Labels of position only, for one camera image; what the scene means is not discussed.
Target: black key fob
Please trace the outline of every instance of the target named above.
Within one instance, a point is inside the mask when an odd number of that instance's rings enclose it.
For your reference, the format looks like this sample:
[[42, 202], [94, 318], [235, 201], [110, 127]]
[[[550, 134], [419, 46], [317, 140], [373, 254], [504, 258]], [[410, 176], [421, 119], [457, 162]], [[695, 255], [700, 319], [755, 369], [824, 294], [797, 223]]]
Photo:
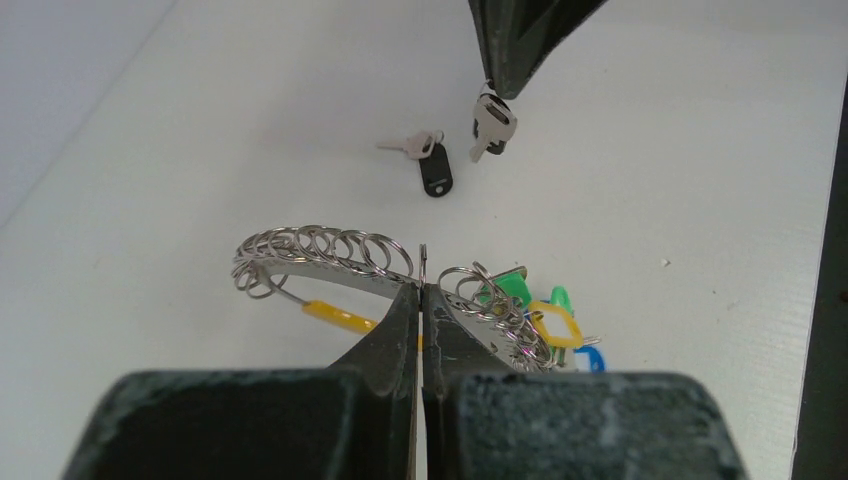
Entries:
[[421, 167], [421, 180], [427, 195], [443, 197], [453, 188], [448, 152], [441, 143], [433, 145], [433, 152], [429, 157], [419, 159], [418, 166]]

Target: silver key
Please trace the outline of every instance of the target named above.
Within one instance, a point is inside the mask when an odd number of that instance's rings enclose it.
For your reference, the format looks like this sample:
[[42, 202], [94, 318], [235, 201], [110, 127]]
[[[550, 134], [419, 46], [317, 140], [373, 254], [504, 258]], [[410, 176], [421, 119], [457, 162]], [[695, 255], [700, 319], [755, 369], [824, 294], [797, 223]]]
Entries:
[[404, 140], [389, 140], [387, 142], [378, 142], [377, 148], [385, 148], [389, 150], [402, 150], [406, 156], [413, 160], [427, 158], [433, 153], [433, 147], [437, 143], [441, 143], [444, 134], [441, 131], [435, 132], [418, 132], [417, 134]]
[[469, 152], [474, 163], [480, 161], [489, 144], [509, 141], [518, 127], [515, 115], [488, 95], [477, 99], [474, 120], [477, 120], [477, 143]]

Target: key blade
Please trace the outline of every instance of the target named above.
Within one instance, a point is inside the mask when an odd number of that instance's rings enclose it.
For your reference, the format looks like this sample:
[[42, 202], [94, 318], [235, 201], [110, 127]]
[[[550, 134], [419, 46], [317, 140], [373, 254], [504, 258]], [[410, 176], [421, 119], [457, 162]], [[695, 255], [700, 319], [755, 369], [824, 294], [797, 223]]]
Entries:
[[483, 152], [486, 151], [486, 147], [489, 146], [489, 137], [484, 135], [480, 135], [477, 137], [477, 143], [474, 144], [474, 147], [471, 149], [469, 155], [471, 155], [471, 161], [477, 163], [480, 161], [480, 158], [483, 157]]
[[377, 142], [375, 146], [384, 150], [406, 150], [407, 141], [404, 140], [387, 140], [385, 142]]

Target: white wall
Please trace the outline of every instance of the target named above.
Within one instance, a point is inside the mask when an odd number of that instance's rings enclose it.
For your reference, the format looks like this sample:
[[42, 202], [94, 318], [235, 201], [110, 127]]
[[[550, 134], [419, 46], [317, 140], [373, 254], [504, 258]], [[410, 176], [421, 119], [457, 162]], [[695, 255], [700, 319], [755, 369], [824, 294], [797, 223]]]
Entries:
[[175, 1], [0, 2], [0, 226]]

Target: yellow key tag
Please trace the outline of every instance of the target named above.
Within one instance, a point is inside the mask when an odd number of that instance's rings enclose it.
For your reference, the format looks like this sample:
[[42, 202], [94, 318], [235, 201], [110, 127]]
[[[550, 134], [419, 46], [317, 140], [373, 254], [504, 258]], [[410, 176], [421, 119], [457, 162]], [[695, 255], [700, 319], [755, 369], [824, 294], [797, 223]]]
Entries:
[[[535, 300], [527, 306], [527, 311], [530, 312], [530, 321], [533, 322], [533, 326], [539, 331], [539, 335], [548, 342], [548, 345], [560, 348], [580, 348], [583, 346], [583, 334], [580, 332], [580, 327], [577, 326], [574, 317], [568, 313], [568, 310], [557, 305]], [[550, 334], [545, 322], [555, 322], [557, 321], [557, 316], [565, 322], [565, 326], [568, 327], [568, 331], [571, 333], [571, 338], [556, 337]]]

